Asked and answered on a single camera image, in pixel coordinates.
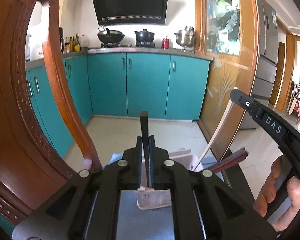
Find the person's right hand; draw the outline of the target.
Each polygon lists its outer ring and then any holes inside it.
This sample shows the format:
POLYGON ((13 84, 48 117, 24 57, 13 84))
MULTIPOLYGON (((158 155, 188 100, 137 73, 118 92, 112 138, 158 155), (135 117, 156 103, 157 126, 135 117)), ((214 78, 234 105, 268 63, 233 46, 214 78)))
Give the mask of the person's right hand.
POLYGON ((283 162, 284 156, 278 157, 271 166, 271 172, 264 182, 255 202, 253 205, 254 210, 261 216, 266 217, 269 212, 271 203, 280 205, 280 201, 286 197, 291 199, 290 207, 281 212, 281 216, 274 219, 272 227, 276 232, 283 232, 290 225, 300 210, 300 179, 296 176, 288 178, 285 184, 286 188, 277 188, 277 181, 285 181, 281 179, 282 168, 286 165, 283 162))

